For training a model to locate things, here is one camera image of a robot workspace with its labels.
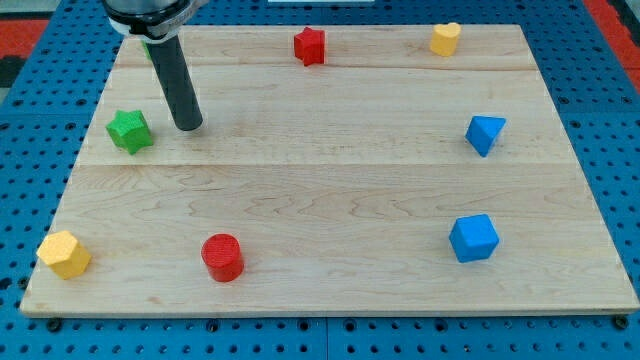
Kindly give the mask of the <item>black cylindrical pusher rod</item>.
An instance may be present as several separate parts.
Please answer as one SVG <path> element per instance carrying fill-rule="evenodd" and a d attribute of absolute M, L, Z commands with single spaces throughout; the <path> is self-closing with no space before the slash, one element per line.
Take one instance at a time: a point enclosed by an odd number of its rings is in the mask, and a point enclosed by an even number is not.
<path fill-rule="evenodd" d="M 182 131 L 198 129 L 203 116 L 179 37 L 148 44 L 147 49 L 175 126 Z"/>

